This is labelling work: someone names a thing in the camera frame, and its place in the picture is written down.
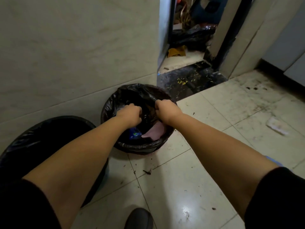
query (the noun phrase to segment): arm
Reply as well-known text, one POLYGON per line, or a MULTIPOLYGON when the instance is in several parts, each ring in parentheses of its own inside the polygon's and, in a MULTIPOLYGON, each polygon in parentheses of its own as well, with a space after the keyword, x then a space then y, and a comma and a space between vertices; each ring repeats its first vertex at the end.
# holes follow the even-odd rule
POLYGON ((141 108, 130 104, 99 127, 71 141, 24 179, 48 198, 62 228, 70 228, 119 136, 141 122, 141 108))
POLYGON ((157 100, 158 117, 176 128, 206 171, 244 218, 260 180, 277 165, 239 140, 183 114, 170 100, 157 100))

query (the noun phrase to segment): trash can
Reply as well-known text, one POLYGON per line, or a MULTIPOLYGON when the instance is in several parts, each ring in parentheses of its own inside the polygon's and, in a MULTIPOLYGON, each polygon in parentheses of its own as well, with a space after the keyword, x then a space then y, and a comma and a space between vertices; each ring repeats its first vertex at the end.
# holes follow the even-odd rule
MULTIPOLYGON (((171 96, 162 88, 148 84, 123 85, 113 93, 106 101, 101 112, 101 124, 114 117, 118 110, 128 104, 135 104, 142 108, 142 122, 137 129, 145 134, 158 121, 155 110, 156 100, 171 100, 177 104, 171 96)), ((129 130, 119 137, 114 147, 126 153, 146 155, 159 149, 170 135, 174 128, 165 126, 165 133, 160 139, 152 141, 150 138, 139 138, 130 140, 129 130)))
MULTIPOLYGON (((0 156, 0 184, 21 179, 70 141, 95 128, 77 116, 60 116, 45 120, 17 137, 0 156)), ((105 176, 108 160, 90 189, 82 207, 88 204, 105 176)))

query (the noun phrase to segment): fist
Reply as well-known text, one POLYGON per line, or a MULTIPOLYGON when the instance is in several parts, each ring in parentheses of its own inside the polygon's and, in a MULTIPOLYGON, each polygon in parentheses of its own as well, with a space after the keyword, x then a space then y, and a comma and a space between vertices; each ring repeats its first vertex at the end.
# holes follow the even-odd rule
POLYGON ((156 100, 156 114, 167 125, 171 125, 170 120, 183 114, 181 109, 171 100, 156 100))
POLYGON ((135 106, 134 104, 125 105, 124 108, 116 113, 117 117, 124 119, 128 128, 133 128, 141 123, 142 119, 140 115, 142 113, 142 108, 135 106))

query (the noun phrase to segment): shoe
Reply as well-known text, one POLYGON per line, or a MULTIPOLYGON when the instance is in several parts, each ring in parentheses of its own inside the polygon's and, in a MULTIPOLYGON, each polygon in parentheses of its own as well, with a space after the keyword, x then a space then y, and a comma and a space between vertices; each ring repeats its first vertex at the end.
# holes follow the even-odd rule
POLYGON ((153 229, 153 217, 144 208, 135 208, 128 216, 124 229, 153 229))

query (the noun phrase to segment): black plastic bag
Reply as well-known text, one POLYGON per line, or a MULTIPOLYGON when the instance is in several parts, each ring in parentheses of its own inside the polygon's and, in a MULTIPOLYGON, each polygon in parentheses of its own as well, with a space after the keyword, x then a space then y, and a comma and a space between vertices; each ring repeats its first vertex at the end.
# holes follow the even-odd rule
MULTIPOLYGON (((125 105, 134 103, 142 108, 142 122, 137 126, 142 134, 145 134, 156 123, 158 117, 155 112, 156 100, 171 100, 170 95, 157 86, 148 84, 129 84, 117 89, 106 101, 101 112, 101 124, 116 115, 116 112, 125 105)), ((126 130, 117 140, 114 147, 134 154, 148 154, 159 149, 173 133, 174 128, 166 126, 165 134, 158 140, 150 138, 129 139, 129 130, 126 130)))
POLYGON ((170 39, 170 48, 177 48, 185 45, 190 51, 206 51, 206 43, 215 33, 215 25, 196 25, 193 28, 184 30, 173 30, 170 39))
MULTIPOLYGON (((0 156, 0 184, 21 179, 61 147, 95 128, 90 121, 76 116, 45 120, 17 137, 0 156)), ((105 175, 108 160, 86 196, 88 204, 105 175)))

